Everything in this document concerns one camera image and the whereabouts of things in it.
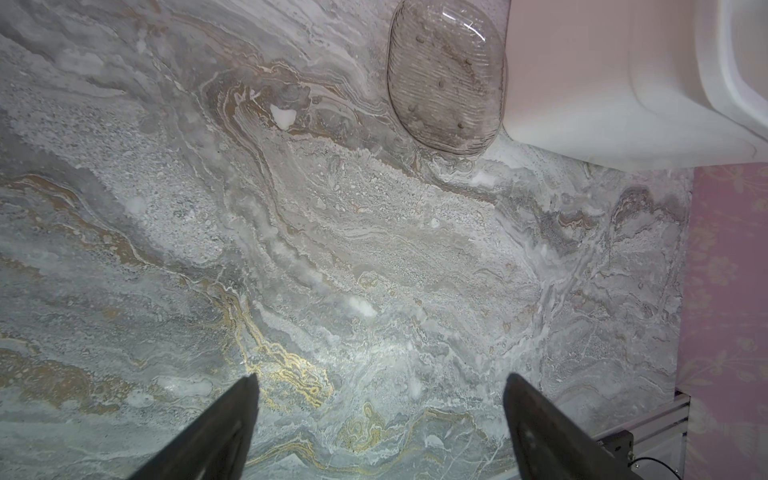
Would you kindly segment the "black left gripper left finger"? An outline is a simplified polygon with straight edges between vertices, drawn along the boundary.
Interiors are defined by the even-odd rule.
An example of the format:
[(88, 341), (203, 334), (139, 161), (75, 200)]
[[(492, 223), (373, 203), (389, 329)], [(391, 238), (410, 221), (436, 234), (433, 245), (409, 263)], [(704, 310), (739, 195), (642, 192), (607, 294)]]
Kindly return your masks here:
[(133, 479), (239, 479), (258, 416), (259, 383), (243, 377), (134, 472)]

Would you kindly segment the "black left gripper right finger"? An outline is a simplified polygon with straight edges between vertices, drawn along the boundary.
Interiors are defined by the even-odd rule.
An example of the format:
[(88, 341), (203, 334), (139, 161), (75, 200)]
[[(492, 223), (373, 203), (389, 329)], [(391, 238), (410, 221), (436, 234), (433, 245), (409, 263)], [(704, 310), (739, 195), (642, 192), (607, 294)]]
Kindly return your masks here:
[(517, 373), (507, 377), (503, 407), (522, 479), (639, 477)]

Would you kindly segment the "clear glass plate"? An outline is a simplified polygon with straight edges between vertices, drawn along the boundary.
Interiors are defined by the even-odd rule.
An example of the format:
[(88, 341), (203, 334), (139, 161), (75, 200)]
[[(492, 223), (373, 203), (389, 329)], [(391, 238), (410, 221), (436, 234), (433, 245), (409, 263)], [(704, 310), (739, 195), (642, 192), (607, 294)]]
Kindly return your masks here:
[(501, 125), (504, 43), (471, 1), (403, 1), (390, 27), (387, 89), (394, 113), (421, 144), (483, 153)]

